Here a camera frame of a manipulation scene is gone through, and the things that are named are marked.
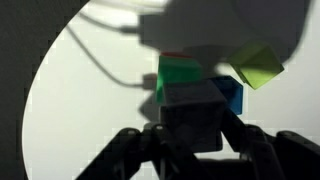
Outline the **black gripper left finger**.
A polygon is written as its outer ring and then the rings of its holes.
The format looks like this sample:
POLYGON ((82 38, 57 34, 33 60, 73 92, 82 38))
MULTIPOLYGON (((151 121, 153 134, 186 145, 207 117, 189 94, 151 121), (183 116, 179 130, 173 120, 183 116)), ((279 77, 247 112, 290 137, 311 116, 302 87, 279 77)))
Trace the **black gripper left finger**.
POLYGON ((76 180, 130 180, 152 162, 159 180, 214 180, 189 147, 163 124, 123 128, 76 180))

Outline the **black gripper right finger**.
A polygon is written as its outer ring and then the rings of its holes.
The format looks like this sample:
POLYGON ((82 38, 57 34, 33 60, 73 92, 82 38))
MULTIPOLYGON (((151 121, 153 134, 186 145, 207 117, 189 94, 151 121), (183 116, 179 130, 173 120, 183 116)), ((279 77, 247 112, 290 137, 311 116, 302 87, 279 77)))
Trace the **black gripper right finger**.
POLYGON ((229 109, 221 131, 233 151, 251 164, 255 180, 320 180, 320 146, 298 133, 282 130, 271 136, 229 109))

